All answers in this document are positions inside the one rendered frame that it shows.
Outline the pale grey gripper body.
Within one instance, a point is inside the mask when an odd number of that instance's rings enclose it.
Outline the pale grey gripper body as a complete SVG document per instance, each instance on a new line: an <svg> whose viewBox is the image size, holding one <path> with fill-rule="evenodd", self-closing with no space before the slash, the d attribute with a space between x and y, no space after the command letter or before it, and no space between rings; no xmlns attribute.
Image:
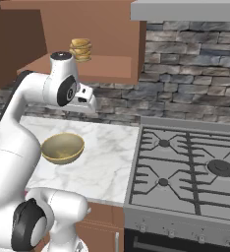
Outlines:
<svg viewBox="0 0 230 252"><path fill-rule="evenodd" d="M92 95L90 100L82 97L74 97L73 100L65 106L67 111L78 113L94 113L96 111L96 99Z"/></svg>

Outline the tan wooden bowl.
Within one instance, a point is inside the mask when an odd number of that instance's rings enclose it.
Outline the tan wooden bowl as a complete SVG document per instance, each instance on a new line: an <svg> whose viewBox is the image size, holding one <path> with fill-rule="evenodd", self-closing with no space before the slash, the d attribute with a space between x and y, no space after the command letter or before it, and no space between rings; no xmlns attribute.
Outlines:
<svg viewBox="0 0 230 252"><path fill-rule="evenodd" d="M46 139L41 145L42 156L54 164L68 164L80 157L85 148L84 139L74 133L60 133Z"/></svg>

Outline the tan ridged tangerine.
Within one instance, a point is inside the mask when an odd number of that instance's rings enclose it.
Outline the tan ridged tangerine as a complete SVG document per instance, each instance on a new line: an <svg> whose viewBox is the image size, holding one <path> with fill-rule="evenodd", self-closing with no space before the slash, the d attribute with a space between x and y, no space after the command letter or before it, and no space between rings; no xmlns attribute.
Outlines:
<svg viewBox="0 0 230 252"><path fill-rule="evenodd" d="M74 38L71 41L69 51L78 62L86 62L91 59L91 43L88 38Z"/></svg>

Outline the brown base cabinet door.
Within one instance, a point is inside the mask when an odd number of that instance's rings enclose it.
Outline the brown base cabinet door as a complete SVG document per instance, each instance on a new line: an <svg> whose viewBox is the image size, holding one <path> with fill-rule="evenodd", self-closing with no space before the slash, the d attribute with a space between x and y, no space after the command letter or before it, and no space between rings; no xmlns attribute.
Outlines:
<svg viewBox="0 0 230 252"><path fill-rule="evenodd" d="M76 224L88 252L115 252L115 233L119 232L119 252L124 252L124 213L121 207L88 203L91 211Z"/></svg>

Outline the grey gas stove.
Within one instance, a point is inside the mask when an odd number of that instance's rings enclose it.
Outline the grey gas stove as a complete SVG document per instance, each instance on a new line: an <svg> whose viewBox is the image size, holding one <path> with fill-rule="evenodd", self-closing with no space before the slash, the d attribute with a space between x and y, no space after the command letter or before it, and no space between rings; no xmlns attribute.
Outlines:
<svg viewBox="0 0 230 252"><path fill-rule="evenodd" d="M230 248L230 124L143 117L123 210L124 229Z"/></svg>

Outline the grey range hood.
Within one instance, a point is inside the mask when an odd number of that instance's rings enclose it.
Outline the grey range hood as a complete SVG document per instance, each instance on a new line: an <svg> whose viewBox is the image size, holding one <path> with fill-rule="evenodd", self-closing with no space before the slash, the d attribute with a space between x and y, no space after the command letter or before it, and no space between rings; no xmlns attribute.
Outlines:
<svg viewBox="0 0 230 252"><path fill-rule="evenodd" d="M134 21L230 22L230 0L136 0Z"/></svg>

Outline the black oven door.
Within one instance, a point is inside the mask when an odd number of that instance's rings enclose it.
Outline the black oven door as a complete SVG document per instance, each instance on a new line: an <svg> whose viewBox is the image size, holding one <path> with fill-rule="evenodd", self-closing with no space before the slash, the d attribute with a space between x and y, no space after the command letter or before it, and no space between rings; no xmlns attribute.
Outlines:
<svg viewBox="0 0 230 252"><path fill-rule="evenodd" d="M230 248L125 228L124 252L230 252Z"/></svg>

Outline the brown open wall cabinet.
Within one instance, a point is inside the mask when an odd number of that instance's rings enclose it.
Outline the brown open wall cabinet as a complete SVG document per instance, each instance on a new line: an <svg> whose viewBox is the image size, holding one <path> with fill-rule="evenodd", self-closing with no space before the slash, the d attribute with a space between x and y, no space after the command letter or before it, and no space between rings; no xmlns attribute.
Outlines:
<svg viewBox="0 0 230 252"><path fill-rule="evenodd" d="M131 19L133 0L5 0L2 10L34 15L43 30L34 58L23 70L50 72L49 56L67 51L74 38L88 38L91 59L78 65L83 83L135 85L144 63L146 23Z"/></svg>

